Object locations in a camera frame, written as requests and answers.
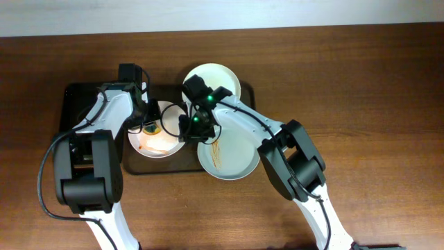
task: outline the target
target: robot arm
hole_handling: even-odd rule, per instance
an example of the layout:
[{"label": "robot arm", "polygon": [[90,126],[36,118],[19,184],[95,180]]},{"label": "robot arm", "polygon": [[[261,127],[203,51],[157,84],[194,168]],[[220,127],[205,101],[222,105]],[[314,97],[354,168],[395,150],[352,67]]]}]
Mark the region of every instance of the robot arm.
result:
[{"label": "robot arm", "polygon": [[[138,69],[135,65],[119,66],[119,82],[101,86],[97,102],[74,128],[84,126],[96,114],[99,116],[61,141],[53,157],[59,203],[68,205],[82,218],[99,220],[117,249],[141,247],[128,228],[119,202],[123,178],[114,139],[122,128],[141,126],[160,117],[157,101],[148,101],[147,93],[142,91],[146,86],[138,81],[142,78]],[[102,229],[93,222],[87,223],[101,248],[112,249]]]},{"label": "robot arm", "polygon": [[[193,106],[198,107],[194,116],[199,121],[192,123],[190,134],[185,135],[185,139],[198,138],[201,131],[207,131],[208,127],[215,124],[241,131],[257,148],[275,189],[301,209],[314,232],[318,248],[324,249],[326,245],[329,250],[352,248],[353,239],[342,227],[328,197],[323,175],[325,163],[302,125],[294,120],[288,124],[273,121],[249,108],[222,87],[212,91],[197,76],[184,83],[183,92],[193,102]],[[182,119],[182,131],[186,131],[187,124],[187,120]],[[292,147],[297,148],[292,156],[283,158],[280,155],[279,150],[285,151]],[[324,206],[321,207],[315,198],[307,196],[297,184],[298,181],[308,192],[320,196]],[[326,218],[330,223],[330,238]]]}]

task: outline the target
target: white plate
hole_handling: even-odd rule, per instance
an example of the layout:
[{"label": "white plate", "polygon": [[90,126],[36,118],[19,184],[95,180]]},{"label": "white plate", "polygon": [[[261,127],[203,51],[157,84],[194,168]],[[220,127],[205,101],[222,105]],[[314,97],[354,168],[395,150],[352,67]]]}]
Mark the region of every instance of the white plate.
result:
[{"label": "white plate", "polygon": [[256,148],[238,131],[223,128],[214,144],[198,144],[197,156],[209,174],[223,180],[237,180],[249,175],[260,160]]},{"label": "white plate", "polygon": [[[169,101],[158,101],[160,112],[162,112],[168,105],[171,104]],[[185,115],[182,108],[177,106],[170,107],[163,117],[163,122],[165,128],[172,134],[179,134],[179,116]],[[160,126],[160,120],[156,121],[157,125]],[[139,129],[130,131],[133,133],[138,132]],[[128,133],[128,139],[130,140],[131,146],[139,152],[140,154],[150,157],[150,158],[163,158],[172,155],[173,153],[179,151],[185,144],[184,142],[179,142],[179,139],[167,134],[163,129],[156,135],[147,135],[144,132],[138,134]],[[141,144],[145,144],[145,147],[139,148]]]},{"label": "white plate", "polygon": [[[227,67],[217,63],[207,63],[197,66],[188,73],[184,82],[195,74],[202,77],[206,86],[211,87],[213,90],[222,86],[231,91],[233,95],[241,98],[241,84],[239,79]],[[182,100],[189,103],[184,93],[182,93]]]}]

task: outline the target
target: wood grain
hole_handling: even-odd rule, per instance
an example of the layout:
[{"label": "wood grain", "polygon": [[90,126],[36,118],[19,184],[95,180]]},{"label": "wood grain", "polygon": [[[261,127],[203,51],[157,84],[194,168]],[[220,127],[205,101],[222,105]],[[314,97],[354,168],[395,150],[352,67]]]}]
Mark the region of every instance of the wood grain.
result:
[{"label": "wood grain", "polygon": [[[362,244],[444,245],[444,24],[333,26],[0,39],[0,249],[98,249],[85,223],[40,209],[36,176],[64,88],[117,78],[181,84],[201,63],[229,67],[257,110],[304,124],[327,163],[332,203]],[[43,192],[55,213],[51,164]],[[122,208],[144,249],[265,249],[314,244],[262,164],[248,177],[124,173]]]}]

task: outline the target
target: white wall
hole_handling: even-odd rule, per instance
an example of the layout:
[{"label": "white wall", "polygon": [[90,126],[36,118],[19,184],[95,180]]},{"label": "white wall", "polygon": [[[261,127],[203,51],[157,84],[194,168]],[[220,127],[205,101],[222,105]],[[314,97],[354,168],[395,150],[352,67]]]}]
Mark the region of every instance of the white wall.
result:
[{"label": "white wall", "polygon": [[0,0],[0,36],[444,21],[444,0]]}]

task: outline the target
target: food residue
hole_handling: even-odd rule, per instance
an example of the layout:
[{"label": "food residue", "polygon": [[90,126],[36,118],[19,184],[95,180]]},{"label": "food residue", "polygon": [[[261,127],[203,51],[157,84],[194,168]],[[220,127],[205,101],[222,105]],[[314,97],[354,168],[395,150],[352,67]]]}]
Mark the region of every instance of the food residue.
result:
[{"label": "food residue", "polygon": [[221,168],[221,159],[219,158],[219,140],[211,144],[212,151],[211,151],[211,159],[213,160],[213,165],[216,168],[217,171]]},{"label": "food residue", "polygon": [[172,148],[171,145],[174,145],[175,141],[177,143],[177,138],[171,137],[163,131],[156,135],[142,133],[139,137],[139,149],[146,149],[147,151],[154,151],[168,155],[169,150],[167,149]]}]

